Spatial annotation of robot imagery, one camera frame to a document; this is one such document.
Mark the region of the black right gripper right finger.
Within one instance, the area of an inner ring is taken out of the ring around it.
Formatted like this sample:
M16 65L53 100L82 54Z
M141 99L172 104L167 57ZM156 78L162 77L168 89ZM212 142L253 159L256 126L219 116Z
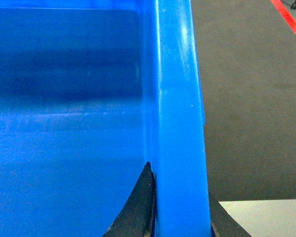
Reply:
M251 235L227 213L213 195L209 195L209 204L213 237L251 237Z

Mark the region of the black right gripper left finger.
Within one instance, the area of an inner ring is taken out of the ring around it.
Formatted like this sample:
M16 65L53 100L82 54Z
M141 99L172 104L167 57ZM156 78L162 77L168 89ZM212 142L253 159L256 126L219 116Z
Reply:
M153 237L155 180L147 162L124 207L104 233L105 237Z

